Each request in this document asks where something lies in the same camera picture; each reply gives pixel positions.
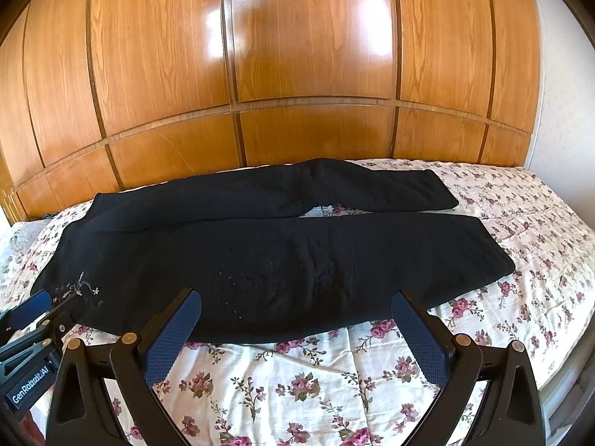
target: black fabric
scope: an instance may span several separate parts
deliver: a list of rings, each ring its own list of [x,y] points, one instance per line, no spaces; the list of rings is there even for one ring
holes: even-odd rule
[[[295,217],[337,203],[384,212]],[[203,299],[191,339],[286,341],[390,317],[401,288],[430,308],[511,274],[478,219],[403,212],[455,205],[431,171],[331,160],[98,195],[32,293],[79,290],[82,323],[120,335],[191,287]]]

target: bolt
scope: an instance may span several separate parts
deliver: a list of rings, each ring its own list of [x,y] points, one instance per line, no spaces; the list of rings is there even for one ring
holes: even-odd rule
[[[512,348],[517,352],[523,352],[525,350],[525,345],[519,340],[513,340]]]
[[[462,345],[462,347],[467,347],[471,344],[471,337],[469,337],[465,333],[460,333],[456,336],[456,343]]]
[[[122,343],[126,345],[134,344],[136,342],[136,334],[134,332],[127,332],[122,336]]]
[[[70,350],[76,350],[80,347],[80,339],[72,339],[69,343],[68,343],[68,348]]]

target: bed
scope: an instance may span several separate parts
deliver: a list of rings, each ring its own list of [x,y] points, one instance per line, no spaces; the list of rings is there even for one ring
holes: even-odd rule
[[[523,168],[371,159],[370,169],[432,169],[459,200],[448,213],[479,217],[512,257],[514,274],[431,310],[478,344],[528,349],[541,390],[563,368],[595,307],[595,232]],[[58,214],[2,287],[2,308],[29,296],[64,227],[90,201]],[[307,217],[362,211],[340,204]],[[116,337],[75,326],[87,344]],[[112,405],[133,445],[144,444],[114,382]],[[361,323],[258,346],[187,343],[155,393],[190,444],[395,445],[404,442],[438,389],[424,379],[392,320]],[[465,437],[483,393],[478,384],[451,443]],[[51,392],[36,405],[47,414]]]

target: floral bedsheet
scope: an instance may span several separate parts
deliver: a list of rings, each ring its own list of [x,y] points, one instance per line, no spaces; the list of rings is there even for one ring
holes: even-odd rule
[[[512,339],[524,342],[542,387],[591,319],[595,232],[522,168],[390,159],[359,164],[395,171],[432,169],[459,199],[459,206],[447,212],[482,220],[513,258],[516,271],[430,312],[478,344],[505,347]],[[83,203],[61,212],[41,232],[10,293],[4,294],[3,308],[29,296],[62,230],[83,217],[89,206]],[[357,212],[338,204],[308,215]],[[87,344],[115,340],[85,326],[76,326],[69,336]],[[108,388],[129,441],[144,444],[117,386],[109,381]],[[154,390],[192,445],[398,446],[438,388],[425,380],[395,323],[377,320],[278,344],[191,342]],[[478,384],[452,442],[464,438],[482,392]]]

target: wood grain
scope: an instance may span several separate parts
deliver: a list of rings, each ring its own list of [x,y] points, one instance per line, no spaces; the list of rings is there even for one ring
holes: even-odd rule
[[[248,166],[313,158],[385,158],[388,107],[299,106],[240,113]]]
[[[45,165],[101,139],[87,65],[86,1],[30,4],[25,80]]]
[[[394,97],[391,0],[231,0],[239,99]]]
[[[229,102],[220,0],[91,0],[91,55],[108,135]]]
[[[0,141],[13,182],[20,184],[41,171],[23,80],[25,10],[0,47]]]
[[[463,117],[400,108],[394,158],[476,163],[485,129]]]
[[[31,219],[56,213],[91,200],[97,193],[120,189],[104,148],[94,150],[54,169],[19,190]]]
[[[231,114],[157,127],[111,150],[126,188],[240,166]]]
[[[43,175],[18,191],[29,218],[41,219],[46,214],[61,211],[60,205],[49,186],[48,176]]]
[[[60,209],[93,199],[97,193],[117,193],[120,190],[105,148],[94,150],[49,172],[48,182]]]
[[[0,155],[0,205],[4,210],[8,222],[28,221],[27,213],[23,209],[19,198],[13,191],[13,179],[8,172],[4,156]]]
[[[401,96],[487,116],[490,0],[400,0]]]
[[[489,117],[531,132],[540,80],[535,0],[494,0],[496,79]]]
[[[525,164],[530,142],[531,136],[522,136],[509,130],[489,126],[480,164],[522,166]]]

